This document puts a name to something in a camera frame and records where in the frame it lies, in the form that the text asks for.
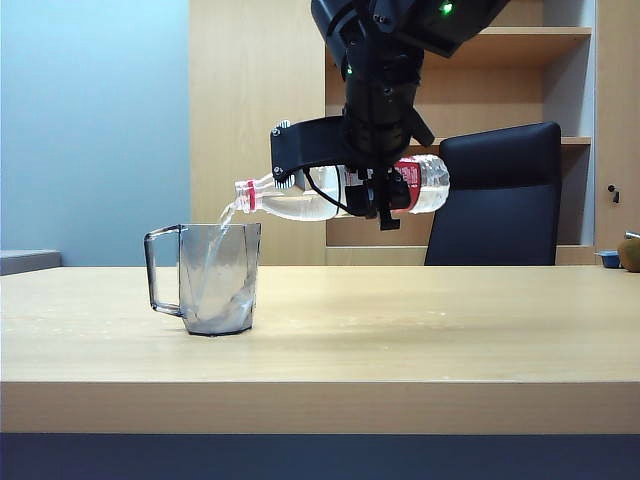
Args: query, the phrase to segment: pitcher handle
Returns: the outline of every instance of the pitcher handle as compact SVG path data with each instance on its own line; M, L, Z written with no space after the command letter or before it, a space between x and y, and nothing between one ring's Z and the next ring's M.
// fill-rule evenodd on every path
M174 303L161 302L158 299L158 285L156 282L156 256L153 251L153 241L167 233L180 233L180 225L160 228L149 232L144 236L144 256L147 261L147 281L149 282L149 301L151 308L156 312L167 313L169 315L181 316L180 305Z

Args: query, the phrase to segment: green light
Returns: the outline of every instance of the green light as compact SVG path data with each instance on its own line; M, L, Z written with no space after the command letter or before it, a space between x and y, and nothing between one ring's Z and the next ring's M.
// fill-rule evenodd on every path
M439 10L443 17L448 17L453 13L453 2L445 1L440 5Z

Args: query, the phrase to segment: chair backrest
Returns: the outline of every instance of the chair backrest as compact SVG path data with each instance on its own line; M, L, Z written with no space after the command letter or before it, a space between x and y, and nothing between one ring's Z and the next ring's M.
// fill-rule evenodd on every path
M560 139L548 122L443 141L451 190L425 265L554 265Z

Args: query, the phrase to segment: cabinet door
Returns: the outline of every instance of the cabinet door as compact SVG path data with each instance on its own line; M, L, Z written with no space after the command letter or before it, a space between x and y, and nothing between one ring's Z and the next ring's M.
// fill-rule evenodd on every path
M638 0L598 2L598 249L616 248L625 230L640 230L639 33Z
M301 0L191 0L191 201L195 222L215 222L234 181L271 170L269 134L324 116L324 42ZM324 222L237 214L263 224L261 263L325 262Z

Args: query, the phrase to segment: blue bowl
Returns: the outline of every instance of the blue bowl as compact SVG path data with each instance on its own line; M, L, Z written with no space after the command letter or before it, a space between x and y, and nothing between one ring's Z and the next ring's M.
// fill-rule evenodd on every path
M598 255L602 258L604 268L620 268L620 256L617 250L601 250Z

